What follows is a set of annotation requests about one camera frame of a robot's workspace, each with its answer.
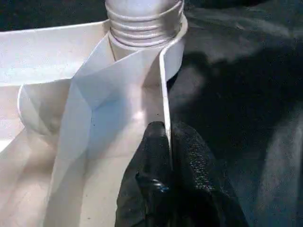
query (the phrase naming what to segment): white bottle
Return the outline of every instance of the white bottle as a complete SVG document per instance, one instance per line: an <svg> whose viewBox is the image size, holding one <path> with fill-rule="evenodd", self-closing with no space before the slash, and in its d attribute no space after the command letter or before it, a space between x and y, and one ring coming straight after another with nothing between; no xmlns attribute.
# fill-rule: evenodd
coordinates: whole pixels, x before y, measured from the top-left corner
<svg viewBox="0 0 303 227"><path fill-rule="evenodd" d="M149 47L180 30L182 0L106 0L113 37L128 46Z"/></svg>

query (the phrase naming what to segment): gloved hand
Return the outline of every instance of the gloved hand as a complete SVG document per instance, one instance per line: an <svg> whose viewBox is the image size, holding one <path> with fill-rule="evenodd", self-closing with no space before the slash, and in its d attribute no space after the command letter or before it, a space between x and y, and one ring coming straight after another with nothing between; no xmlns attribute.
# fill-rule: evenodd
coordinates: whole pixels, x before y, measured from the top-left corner
<svg viewBox="0 0 303 227"><path fill-rule="evenodd" d="M148 125L117 199L115 227L248 226L227 175L201 136L173 124L173 170L164 124Z"/></svg>

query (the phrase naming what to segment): white plastic container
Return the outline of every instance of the white plastic container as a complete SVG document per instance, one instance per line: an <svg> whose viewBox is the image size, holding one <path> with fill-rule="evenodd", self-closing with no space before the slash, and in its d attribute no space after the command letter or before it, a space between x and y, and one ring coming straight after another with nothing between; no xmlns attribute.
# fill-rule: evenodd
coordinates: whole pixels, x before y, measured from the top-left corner
<svg viewBox="0 0 303 227"><path fill-rule="evenodd" d="M117 61L117 52L103 55L106 35L74 76L44 227L114 226L121 179L147 124L165 122L170 138L166 78L181 66L186 30L183 16L181 31L164 49L142 49ZM104 61L90 71L95 59Z"/></svg>
<svg viewBox="0 0 303 227"><path fill-rule="evenodd" d="M171 42L149 48L120 43L108 25L1 34L1 85L25 84L26 129L0 153L0 226L114 226L121 178L147 124L164 121L170 138L166 81L181 66L186 18ZM65 108L44 106L64 103L68 87Z"/></svg>

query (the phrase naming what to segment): black glove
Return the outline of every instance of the black glove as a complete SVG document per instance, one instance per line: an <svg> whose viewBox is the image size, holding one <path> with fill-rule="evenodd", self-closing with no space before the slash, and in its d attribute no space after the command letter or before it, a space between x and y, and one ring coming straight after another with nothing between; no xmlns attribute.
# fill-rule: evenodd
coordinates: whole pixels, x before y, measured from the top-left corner
<svg viewBox="0 0 303 227"><path fill-rule="evenodd" d="M189 126L148 125L122 179L115 227L248 226L226 174Z"/></svg>

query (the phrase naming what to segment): dark background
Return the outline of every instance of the dark background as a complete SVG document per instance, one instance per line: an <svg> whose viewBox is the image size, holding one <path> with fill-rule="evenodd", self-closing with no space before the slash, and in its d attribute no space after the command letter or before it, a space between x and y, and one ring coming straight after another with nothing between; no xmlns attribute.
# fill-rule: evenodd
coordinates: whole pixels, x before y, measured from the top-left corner
<svg viewBox="0 0 303 227"><path fill-rule="evenodd" d="M2 0L0 30L106 19L101 0ZM303 4L188 0L173 121L227 168L251 226L303 226Z"/></svg>

